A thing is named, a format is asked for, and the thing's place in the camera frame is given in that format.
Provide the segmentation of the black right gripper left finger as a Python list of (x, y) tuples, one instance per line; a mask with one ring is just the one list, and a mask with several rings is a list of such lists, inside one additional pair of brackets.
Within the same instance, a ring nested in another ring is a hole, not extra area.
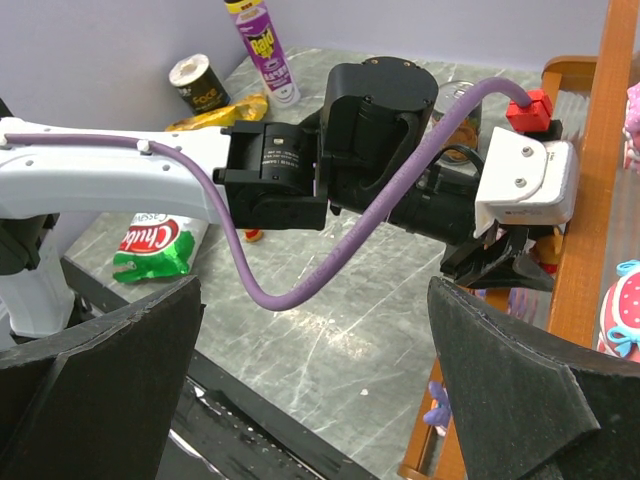
[(202, 315), (190, 276), (3, 351), (2, 478), (155, 478)]

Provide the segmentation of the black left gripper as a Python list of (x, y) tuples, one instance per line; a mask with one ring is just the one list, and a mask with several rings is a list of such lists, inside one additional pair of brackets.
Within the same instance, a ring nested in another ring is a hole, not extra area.
[(481, 239), (469, 239), (459, 246), (448, 245), (440, 273), (468, 289), (528, 288), (551, 292), (555, 280), (531, 256), (536, 240), (553, 233), (552, 226), (507, 226), (489, 246)]

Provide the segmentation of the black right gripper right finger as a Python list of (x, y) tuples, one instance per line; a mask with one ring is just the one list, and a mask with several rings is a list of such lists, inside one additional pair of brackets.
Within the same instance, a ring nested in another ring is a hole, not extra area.
[(639, 366), (434, 277), (432, 337), (470, 479), (636, 479)]

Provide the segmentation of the purple cat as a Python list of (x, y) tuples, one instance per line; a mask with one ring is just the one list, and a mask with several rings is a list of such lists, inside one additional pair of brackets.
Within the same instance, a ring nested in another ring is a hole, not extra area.
[(444, 385), (437, 381), (428, 383), (428, 392), (432, 402), (423, 415), (423, 421), (426, 425), (434, 427), (439, 436), (444, 437), (452, 415), (448, 392)]

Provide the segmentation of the pink pig figure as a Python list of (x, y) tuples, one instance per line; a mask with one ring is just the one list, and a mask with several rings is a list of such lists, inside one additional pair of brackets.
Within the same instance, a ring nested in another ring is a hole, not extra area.
[(639, 173), (639, 84), (627, 89), (627, 103), (623, 126), (623, 167)]

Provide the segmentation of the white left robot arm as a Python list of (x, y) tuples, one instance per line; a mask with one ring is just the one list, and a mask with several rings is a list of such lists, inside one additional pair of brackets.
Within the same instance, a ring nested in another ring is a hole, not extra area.
[[(551, 290), (527, 253), (571, 218), (577, 160), (559, 122), (520, 120), (545, 110), (546, 96), (491, 77), (432, 123), (437, 94), (426, 69), (378, 57), (334, 66), (323, 106), (297, 124), (117, 132), (3, 118), (1, 299), (12, 332), (39, 339), (70, 322), (75, 297), (52, 236), (69, 211), (141, 214), (122, 249), (146, 257), (186, 243), (182, 217), (218, 224), (245, 289), (271, 311), (309, 300), (383, 222), (443, 242), (442, 273), (459, 286)], [(320, 230), (345, 210), (358, 221), (315, 272), (287, 294), (262, 290), (239, 230)]]

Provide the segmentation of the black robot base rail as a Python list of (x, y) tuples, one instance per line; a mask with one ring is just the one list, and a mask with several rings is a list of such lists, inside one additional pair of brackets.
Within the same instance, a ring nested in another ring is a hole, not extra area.
[(213, 467), (210, 478), (375, 477), (198, 351), (172, 428)]

